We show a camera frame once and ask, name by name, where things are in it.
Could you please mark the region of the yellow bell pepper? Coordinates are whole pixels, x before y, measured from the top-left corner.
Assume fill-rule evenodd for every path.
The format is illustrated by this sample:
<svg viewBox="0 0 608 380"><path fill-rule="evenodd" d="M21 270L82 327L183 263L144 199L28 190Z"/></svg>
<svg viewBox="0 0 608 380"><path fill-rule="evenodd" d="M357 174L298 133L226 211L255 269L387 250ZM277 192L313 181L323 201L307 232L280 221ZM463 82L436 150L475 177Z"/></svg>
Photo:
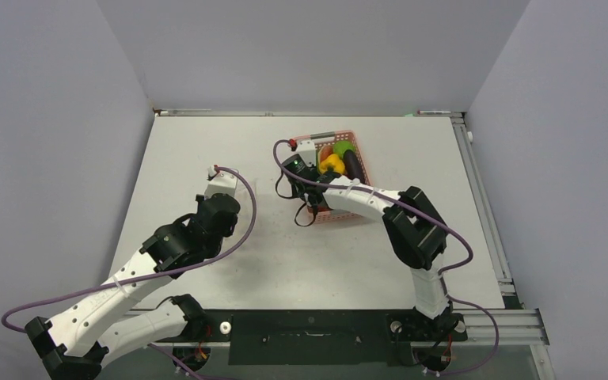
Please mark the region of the yellow bell pepper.
<svg viewBox="0 0 608 380"><path fill-rule="evenodd" d="M346 173L346 166L343 159L338 154L330 154L324 160L319 162L318 172L320 174L334 172L344 175Z"/></svg>

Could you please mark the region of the pink plastic basket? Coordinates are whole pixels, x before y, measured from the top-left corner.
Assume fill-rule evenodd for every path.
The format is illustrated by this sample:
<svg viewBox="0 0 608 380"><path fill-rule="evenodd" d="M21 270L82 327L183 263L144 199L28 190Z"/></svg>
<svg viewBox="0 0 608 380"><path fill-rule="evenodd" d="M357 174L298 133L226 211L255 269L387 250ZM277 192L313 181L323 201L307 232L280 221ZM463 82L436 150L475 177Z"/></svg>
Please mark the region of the pink plastic basket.
<svg viewBox="0 0 608 380"><path fill-rule="evenodd" d="M293 139L301 139L301 138L310 138L315 143L317 150L324 145L333 145L338 140L349 140L355 145L355 153L358 155L359 161L362 164L363 171L365 173L367 183L371 184L371 179L369 174L367 173L366 166L363 162L362 151L360 149L360 145L357 141L356 135L354 131L345 130L345 131L328 131L322 132L312 135L301 135L298 137L294 137ZM319 213L317 214L316 223L323 222L339 222L341 220L346 219L355 219L358 218L358 215L355 215L348 211L339 211L339 210L330 210L328 208L321 207L319 209Z"/></svg>

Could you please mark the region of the clear zip top bag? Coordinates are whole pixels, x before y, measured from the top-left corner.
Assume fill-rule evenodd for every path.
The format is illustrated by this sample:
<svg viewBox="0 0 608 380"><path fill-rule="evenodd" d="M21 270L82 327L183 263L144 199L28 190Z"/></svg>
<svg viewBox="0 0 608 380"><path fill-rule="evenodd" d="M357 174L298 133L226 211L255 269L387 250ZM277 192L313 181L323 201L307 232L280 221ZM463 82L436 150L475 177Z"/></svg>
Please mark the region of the clear zip top bag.
<svg viewBox="0 0 608 380"><path fill-rule="evenodd" d="M250 178L247 178L247 181L248 181L251 189L253 190L253 194L256 196L256 204L259 206L259 200L257 199L257 196L259 194L259 187L260 187L261 180L257 177L250 177ZM237 221L237 225L236 225L235 233L234 233L234 238L239 239L243 235L245 235L245 233L248 230L248 227L250 225L250 221L252 220L252 216L253 216L252 200L249 195L249 191L246 188L246 186L240 181L237 182L235 199L241 205L241 210L238 214L238 221ZM251 235L257 230L257 222L258 222L257 217L256 217L256 221L254 223L253 231L252 231Z"/></svg>

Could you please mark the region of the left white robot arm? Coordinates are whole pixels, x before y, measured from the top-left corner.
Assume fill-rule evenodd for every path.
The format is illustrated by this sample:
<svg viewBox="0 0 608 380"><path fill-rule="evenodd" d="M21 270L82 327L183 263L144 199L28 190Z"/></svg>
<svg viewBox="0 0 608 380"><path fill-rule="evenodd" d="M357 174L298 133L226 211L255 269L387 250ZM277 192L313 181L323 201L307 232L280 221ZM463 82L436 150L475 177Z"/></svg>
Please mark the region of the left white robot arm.
<svg viewBox="0 0 608 380"><path fill-rule="evenodd" d="M215 258L241 210L227 194L198 196L197 211L160 226L111 279L54 317L35 317L25 332L52 379L94 379L110 362L154 341L195 340L207 315L190 295L174 295L137 317L124 314L181 276L180 269Z"/></svg>

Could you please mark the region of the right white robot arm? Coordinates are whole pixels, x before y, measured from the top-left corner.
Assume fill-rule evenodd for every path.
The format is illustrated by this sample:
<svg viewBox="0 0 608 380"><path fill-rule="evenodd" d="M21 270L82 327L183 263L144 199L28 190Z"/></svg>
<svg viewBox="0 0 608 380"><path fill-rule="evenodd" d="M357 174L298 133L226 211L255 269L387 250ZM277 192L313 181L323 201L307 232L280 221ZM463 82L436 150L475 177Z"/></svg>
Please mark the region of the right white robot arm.
<svg viewBox="0 0 608 380"><path fill-rule="evenodd" d="M402 192L387 191L333 170L321 174L300 154L293 154L281 166L292 196L304 200L313 215L346 212L383 224L393 252L412 271L417 332L427 339L443 333L449 302L439 279L438 256L447 247L446 223L423 191L414 186Z"/></svg>

